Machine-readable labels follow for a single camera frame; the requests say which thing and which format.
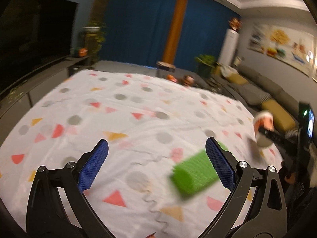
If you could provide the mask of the flower decoration on conditioner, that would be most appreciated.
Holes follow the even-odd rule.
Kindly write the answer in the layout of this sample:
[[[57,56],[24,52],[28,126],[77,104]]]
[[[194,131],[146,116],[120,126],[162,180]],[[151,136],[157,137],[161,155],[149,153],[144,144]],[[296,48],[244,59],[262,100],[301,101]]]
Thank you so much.
[[[233,17],[229,20],[229,27],[231,30],[238,32],[242,27],[242,22],[240,21],[240,19]]]

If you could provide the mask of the patterned white tablecloth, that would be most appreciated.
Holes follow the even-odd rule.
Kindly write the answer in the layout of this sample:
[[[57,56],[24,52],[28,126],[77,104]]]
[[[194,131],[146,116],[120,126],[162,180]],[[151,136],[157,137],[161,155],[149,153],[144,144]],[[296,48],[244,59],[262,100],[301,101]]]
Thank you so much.
[[[1,198],[22,227],[39,166],[77,161],[100,139],[109,155],[85,191],[117,237],[198,237],[229,190],[220,182],[184,199],[171,174],[208,137],[254,168],[280,168],[275,146],[258,149],[253,116],[238,101],[140,74],[84,70],[27,111],[1,146]]]

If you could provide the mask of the dark tv cabinet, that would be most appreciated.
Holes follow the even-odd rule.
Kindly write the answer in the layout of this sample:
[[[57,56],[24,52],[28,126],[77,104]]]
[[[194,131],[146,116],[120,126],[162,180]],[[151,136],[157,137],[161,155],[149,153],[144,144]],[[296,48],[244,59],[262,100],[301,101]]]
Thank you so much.
[[[89,56],[64,58],[13,89],[1,101],[1,143],[34,104],[72,74],[88,68],[90,62]]]

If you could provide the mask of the white cloth on sofa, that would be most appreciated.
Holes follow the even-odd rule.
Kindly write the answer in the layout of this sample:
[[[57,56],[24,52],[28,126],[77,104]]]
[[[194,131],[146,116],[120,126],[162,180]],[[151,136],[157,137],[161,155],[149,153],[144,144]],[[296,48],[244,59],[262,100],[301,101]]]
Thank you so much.
[[[220,65],[220,72],[224,78],[230,77],[231,75],[238,73],[236,69],[232,68],[229,65],[224,65],[224,64]]]

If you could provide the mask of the fruit bowl on table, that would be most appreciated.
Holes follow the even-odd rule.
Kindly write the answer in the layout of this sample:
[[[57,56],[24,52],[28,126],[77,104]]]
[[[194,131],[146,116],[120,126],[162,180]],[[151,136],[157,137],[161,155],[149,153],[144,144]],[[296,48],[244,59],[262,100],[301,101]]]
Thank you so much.
[[[174,83],[178,82],[177,78],[175,78],[173,75],[167,75],[166,79]]]

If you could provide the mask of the orange curtain strip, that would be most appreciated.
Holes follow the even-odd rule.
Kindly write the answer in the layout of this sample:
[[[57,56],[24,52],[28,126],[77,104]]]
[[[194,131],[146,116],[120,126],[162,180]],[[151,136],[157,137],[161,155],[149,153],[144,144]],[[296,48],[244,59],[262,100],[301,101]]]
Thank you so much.
[[[188,0],[176,0],[162,61],[174,64]]]

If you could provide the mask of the patterned box on table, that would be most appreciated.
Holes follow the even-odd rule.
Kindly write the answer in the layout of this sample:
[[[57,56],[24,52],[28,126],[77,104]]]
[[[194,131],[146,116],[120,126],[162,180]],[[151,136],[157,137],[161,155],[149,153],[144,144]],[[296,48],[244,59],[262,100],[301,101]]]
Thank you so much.
[[[173,64],[162,62],[162,61],[156,62],[156,65],[158,69],[163,69],[167,71],[174,71],[176,69],[176,67]]]

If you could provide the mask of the green foam net sleeve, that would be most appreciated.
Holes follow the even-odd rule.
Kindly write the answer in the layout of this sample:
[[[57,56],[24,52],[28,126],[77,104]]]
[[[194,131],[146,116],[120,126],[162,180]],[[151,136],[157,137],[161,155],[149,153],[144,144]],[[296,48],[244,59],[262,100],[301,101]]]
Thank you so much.
[[[205,148],[177,163],[171,169],[169,180],[181,200],[190,200],[209,189],[215,190],[217,195],[229,193],[229,189],[220,184]]]

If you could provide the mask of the mustard yellow cushion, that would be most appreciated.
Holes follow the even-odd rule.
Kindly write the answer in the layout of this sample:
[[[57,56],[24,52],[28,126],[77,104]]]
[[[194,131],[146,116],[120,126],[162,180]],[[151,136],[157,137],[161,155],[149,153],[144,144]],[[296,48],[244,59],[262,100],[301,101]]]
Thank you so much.
[[[296,127],[296,122],[291,115],[274,99],[262,102],[261,107],[273,115],[274,128],[281,134],[285,134]]]

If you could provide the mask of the grey sectional sofa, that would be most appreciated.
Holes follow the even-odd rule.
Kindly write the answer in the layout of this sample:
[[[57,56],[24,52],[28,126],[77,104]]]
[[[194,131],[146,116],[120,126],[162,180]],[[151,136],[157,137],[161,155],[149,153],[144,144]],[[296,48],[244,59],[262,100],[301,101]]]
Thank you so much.
[[[251,114],[270,111],[277,132],[287,138],[297,135],[299,102],[280,85],[247,66],[234,69],[229,77],[223,76],[217,66],[211,77],[222,85],[224,92],[248,107]]]

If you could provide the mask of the blue curtains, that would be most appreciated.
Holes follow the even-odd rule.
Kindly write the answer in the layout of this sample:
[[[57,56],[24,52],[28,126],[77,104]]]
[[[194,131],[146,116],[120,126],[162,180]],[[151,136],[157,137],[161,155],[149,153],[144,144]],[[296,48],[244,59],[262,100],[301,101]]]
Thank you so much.
[[[109,0],[100,59],[154,67],[163,59],[177,0]],[[195,71],[195,57],[217,58],[229,20],[239,15],[214,0],[187,0],[174,65]]]

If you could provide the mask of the white standing air conditioner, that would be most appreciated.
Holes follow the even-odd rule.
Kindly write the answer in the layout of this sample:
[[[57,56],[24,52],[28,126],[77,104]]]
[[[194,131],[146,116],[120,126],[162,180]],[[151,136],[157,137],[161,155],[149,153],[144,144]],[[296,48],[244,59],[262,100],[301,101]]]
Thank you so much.
[[[238,39],[238,32],[232,29],[227,29],[223,45],[218,57],[219,64],[230,65],[232,63],[236,51],[236,46],[238,45]]]

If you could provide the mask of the green potted floor plant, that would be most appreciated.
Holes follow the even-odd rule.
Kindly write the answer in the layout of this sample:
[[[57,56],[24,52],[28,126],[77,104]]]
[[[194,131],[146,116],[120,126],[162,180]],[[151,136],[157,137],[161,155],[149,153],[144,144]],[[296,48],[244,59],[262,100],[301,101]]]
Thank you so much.
[[[200,54],[195,57],[197,63],[197,74],[208,79],[214,71],[216,58],[213,55]]]

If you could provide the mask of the trailing plant on stand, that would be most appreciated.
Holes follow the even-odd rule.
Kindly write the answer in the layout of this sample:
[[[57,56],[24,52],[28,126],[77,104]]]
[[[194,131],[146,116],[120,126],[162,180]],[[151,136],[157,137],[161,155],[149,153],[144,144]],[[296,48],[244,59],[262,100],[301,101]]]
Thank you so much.
[[[91,64],[99,61],[99,53],[106,39],[106,25],[100,21],[90,21],[82,29],[83,45],[88,50]]]

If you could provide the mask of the far mustard cushion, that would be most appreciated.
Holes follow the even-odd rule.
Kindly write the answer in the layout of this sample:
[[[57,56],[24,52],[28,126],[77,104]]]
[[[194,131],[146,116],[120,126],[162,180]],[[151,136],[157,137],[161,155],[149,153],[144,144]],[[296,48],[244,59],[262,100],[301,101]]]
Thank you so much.
[[[237,84],[237,85],[244,85],[249,83],[247,79],[245,79],[243,76],[240,74],[231,74],[226,78],[229,83]]]

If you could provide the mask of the left landscape painting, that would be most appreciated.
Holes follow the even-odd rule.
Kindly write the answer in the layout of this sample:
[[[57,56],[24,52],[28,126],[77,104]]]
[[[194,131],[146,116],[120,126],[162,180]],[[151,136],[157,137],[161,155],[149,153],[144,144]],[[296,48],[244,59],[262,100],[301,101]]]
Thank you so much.
[[[248,49],[264,54],[266,45],[266,34],[268,33],[268,24],[254,23],[248,42]]]

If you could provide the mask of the grey cushion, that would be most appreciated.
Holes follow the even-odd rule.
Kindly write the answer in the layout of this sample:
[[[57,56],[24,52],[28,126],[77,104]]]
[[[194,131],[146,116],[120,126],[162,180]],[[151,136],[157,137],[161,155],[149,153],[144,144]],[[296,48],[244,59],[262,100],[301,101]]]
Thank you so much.
[[[241,97],[251,106],[260,106],[263,102],[271,99],[271,95],[250,83],[239,87]]]

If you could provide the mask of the middle sailboat tree painting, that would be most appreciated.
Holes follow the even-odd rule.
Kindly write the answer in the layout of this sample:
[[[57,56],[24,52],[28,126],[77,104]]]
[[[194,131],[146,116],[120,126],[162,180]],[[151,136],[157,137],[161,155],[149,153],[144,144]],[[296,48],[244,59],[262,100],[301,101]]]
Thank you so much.
[[[314,61],[315,36],[305,31],[270,25],[265,53],[305,75],[310,75]]]

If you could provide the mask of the black television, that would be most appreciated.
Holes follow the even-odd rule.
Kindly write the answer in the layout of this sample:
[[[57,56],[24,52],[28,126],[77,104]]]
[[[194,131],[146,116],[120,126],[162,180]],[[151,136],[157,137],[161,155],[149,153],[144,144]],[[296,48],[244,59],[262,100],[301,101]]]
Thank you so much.
[[[70,54],[78,4],[11,0],[1,16],[1,92]]]

